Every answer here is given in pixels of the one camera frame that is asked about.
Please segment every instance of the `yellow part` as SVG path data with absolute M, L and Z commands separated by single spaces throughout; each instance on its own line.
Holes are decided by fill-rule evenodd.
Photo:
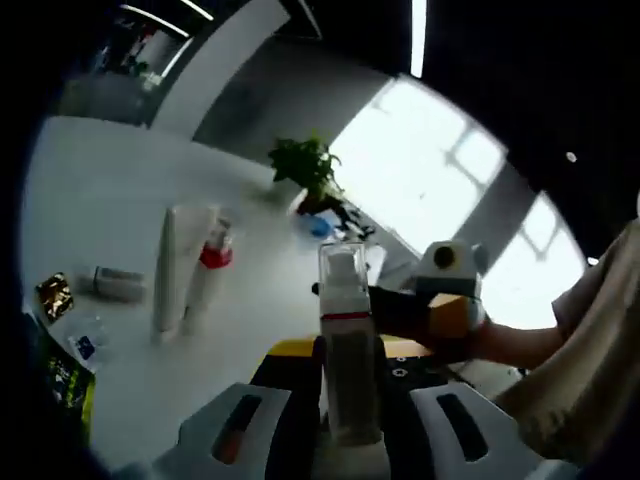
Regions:
M 384 351 L 387 358 L 427 357 L 432 354 L 430 350 L 413 340 L 391 335 L 382 335 L 381 338 L 384 342 Z M 274 357 L 311 357 L 315 340 L 316 335 L 307 338 L 283 340 L 271 347 L 267 355 Z
M 91 382 L 87 386 L 87 391 L 84 394 L 84 402 L 82 403 L 82 427 L 84 433 L 84 440 L 86 444 L 89 444 L 89 434 L 91 432 L 91 414 L 93 413 L 93 392 L 96 388 L 96 379 L 93 377 Z
M 429 334 L 435 338 L 466 337 L 469 333 L 469 299 L 447 295 L 436 302 L 438 297 L 431 303 Z

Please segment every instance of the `white panel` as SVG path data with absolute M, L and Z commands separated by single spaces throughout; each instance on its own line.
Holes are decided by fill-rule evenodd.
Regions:
M 191 139 L 231 77 L 289 20 L 278 0 L 251 0 L 198 50 L 165 97 L 151 126 Z
M 484 360 L 473 360 L 457 373 L 489 400 L 495 399 L 522 378 L 517 368 Z

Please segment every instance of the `window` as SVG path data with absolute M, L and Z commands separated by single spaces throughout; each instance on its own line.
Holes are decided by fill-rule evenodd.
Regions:
M 331 149 L 347 198 L 417 253 L 456 233 L 505 153 L 473 119 L 406 78 L 387 85 Z
M 484 279 L 482 301 L 496 323 L 514 328 L 556 325 L 551 302 L 584 272 L 582 253 L 544 194 Z

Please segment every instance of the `white table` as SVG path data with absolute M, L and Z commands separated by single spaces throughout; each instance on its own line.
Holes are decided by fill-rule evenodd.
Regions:
M 22 219 L 27 294 L 81 264 L 144 272 L 152 287 L 164 209 L 176 202 L 220 203 L 237 227 L 234 263 L 199 334 L 153 344 L 151 294 L 134 307 L 78 297 L 52 327 L 63 340 L 95 312 L 108 328 L 113 358 L 97 374 L 91 425 L 107 467 L 156 458 L 184 419 L 248 381 L 274 343 L 318 331 L 318 242 L 265 201 L 271 178 L 264 166 L 157 131 L 69 117 L 45 124 Z

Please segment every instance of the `blue object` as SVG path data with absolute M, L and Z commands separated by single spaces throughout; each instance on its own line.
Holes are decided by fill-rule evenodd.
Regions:
M 311 235 L 317 238 L 327 238 L 331 233 L 331 225 L 324 218 L 311 217 Z
M 78 352 L 80 352 L 80 355 L 82 355 L 82 358 L 84 360 L 88 360 L 89 357 L 96 351 L 96 348 L 93 346 L 91 340 L 89 340 L 89 337 L 87 337 L 86 335 L 80 337 L 80 340 L 76 342 L 76 346 L 78 347 Z

